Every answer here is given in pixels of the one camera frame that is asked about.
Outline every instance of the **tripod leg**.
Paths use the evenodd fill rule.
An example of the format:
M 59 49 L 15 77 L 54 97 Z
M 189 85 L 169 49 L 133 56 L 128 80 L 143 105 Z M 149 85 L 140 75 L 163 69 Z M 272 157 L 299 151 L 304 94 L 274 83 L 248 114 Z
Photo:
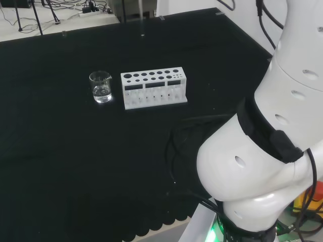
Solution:
M 14 5 L 15 5 L 15 9 L 16 9 L 18 24 L 19 24 L 19 30 L 18 31 L 21 32 L 22 28 L 21 28 L 20 18 L 19 18 L 19 13 L 18 13 L 18 8 L 17 8 L 17 0 L 14 0 Z
M 37 11 L 36 11 L 36 8 L 35 8 L 34 0 L 31 0 L 31 4 L 32 4 L 32 8 L 34 9 L 34 13 L 35 13 L 35 17 L 36 17 L 37 24 L 38 24 L 38 27 L 39 27 L 40 35 L 43 35 L 42 30 L 41 30 L 41 26 L 40 26 L 40 22 L 39 22 L 39 19 L 38 19 Z
M 52 13 L 52 15 L 54 16 L 54 20 L 55 20 L 55 22 L 58 22 L 59 21 L 59 19 L 58 19 L 58 17 L 56 16 L 56 14 L 54 13 L 54 10 L 52 9 L 52 7 L 51 7 L 51 3 L 50 3 L 50 0 L 46 0 L 47 1 L 47 4 L 49 5 L 49 7 L 50 7 L 50 10 L 51 10 L 51 13 Z

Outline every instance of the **black connector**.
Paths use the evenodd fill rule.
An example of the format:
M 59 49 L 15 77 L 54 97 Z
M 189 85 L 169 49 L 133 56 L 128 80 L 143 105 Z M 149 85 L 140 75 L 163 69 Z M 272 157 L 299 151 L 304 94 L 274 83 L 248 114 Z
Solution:
M 84 14 L 91 13 L 91 7 L 82 8 L 82 13 L 84 13 Z
M 263 5 L 263 0 L 256 0 L 258 17 L 262 16 L 262 5 Z

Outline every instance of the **floor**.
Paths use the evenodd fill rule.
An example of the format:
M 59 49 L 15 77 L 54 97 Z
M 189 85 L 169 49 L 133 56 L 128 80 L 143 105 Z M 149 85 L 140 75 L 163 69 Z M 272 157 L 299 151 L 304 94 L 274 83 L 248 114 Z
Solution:
M 43 30 L 43 34 L 52 34 L 58 33 L 61 31 L 70 31 L 75 29 L 90 28 L 101 25 L 115 24 L 119 23 L 119 20 L 114 14 L 103 13 L 100 11 L 100 14 L 94 16 L 87 16 L 81 18 L 79 13 L 81 11 L 77 9 L 82 9 L 81 6 L 77 6 L 77 9 L 60 9 L 55 10 L 55 14 L 58 19 L 61 20 L 61 23 L 55 25 L 53 20 L 53 15 L 50 9 L 47 9 L 41 5 L 41 3 L 35 3 L 39 21 Z M 29 9 L 18 9 L 19 17 L 21 18 L 21 27 L 23 27 L 23 33 L 19 32 L 18 22 L 14 24 L 17 20 L 16 11 L 14 8 L 2 8 L 2 11 L 8 21 L 4 19 L 2 12 L 0 11 L 0 42 L 7 41 L 12 39 L 26 38 L 31 36 L 40 35 L 37 30 L 37 22 L 35 20 L 35 15 L 33 8 Z

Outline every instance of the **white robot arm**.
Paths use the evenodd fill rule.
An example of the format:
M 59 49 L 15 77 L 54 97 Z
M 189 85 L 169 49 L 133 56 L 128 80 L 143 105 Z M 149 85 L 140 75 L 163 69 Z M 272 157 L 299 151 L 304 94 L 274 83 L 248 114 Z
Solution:
M 205 189 L 223 202 L 231 222 L 250 232 L 272 228 L 312 185 L 306 149 L 323 177 L 323 1 L 287 2 L 283 34 L 254 99 L 197 156 Z

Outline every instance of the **black tablecloth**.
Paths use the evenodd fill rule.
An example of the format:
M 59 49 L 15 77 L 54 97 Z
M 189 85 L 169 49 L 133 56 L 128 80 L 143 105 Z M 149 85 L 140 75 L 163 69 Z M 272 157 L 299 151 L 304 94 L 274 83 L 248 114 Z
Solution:
M 232 111 L 268 66 L 217 9 L 0 43 L 0 240 L 121 241 L 191 216 L 164 161 L 178 120 Z M 188 103 L 125 111 L 120 73 L 183 67 Z M 98 105 L 91 72 L 113 77 Z M 198 147 L 178 176 L 203 193 Z

